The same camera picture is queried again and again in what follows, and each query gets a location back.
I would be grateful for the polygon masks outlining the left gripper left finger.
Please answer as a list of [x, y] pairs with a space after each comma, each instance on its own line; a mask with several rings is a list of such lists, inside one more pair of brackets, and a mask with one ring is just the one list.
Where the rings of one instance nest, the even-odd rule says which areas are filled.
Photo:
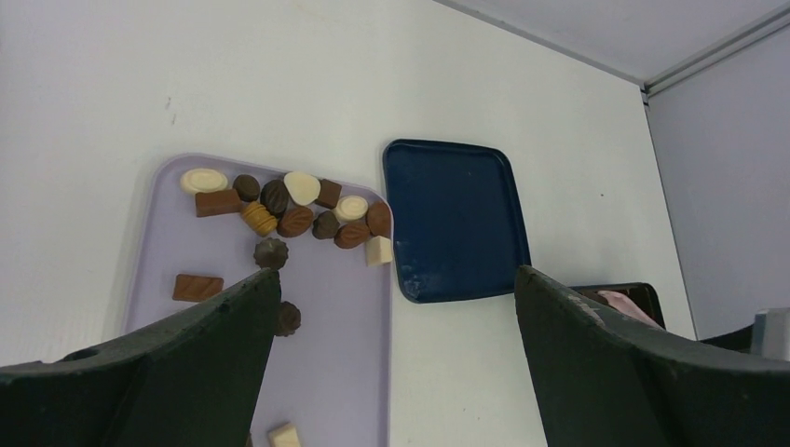
[[1, 371], [5, 446], [244, 446], [277, 329], [262, 270], [139, 330]]

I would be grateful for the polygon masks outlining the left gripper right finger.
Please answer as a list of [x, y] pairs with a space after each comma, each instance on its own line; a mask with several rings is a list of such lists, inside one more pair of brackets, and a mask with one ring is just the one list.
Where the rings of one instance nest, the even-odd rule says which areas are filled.
[[785, 446], [789, 365], [655, 328], [521, 266], [515, 312], [550, 446]]

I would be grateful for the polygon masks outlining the lilac tray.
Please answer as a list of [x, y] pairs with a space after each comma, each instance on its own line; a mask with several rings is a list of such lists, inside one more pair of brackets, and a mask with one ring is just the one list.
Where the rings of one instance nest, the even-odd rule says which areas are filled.
[[[172, 297], [180, 274], [232, 286], [257, 269], [258, 236], [236, 214], [199, 218], [180, 186], [191, 169], [260, 183], [283, 170], [208, 155], [180, 155], [153, 177], [123, 330], [186, 309]], [[386, 446], [389, 423], [391, 271], [366, 263], [364, 248], [337, 248], [310, 233], [287, 240], [282, 297], [301, 312], [294, 335], [274, 340], [252, 419], [252, 442], [295, 426], [305, 446]]]

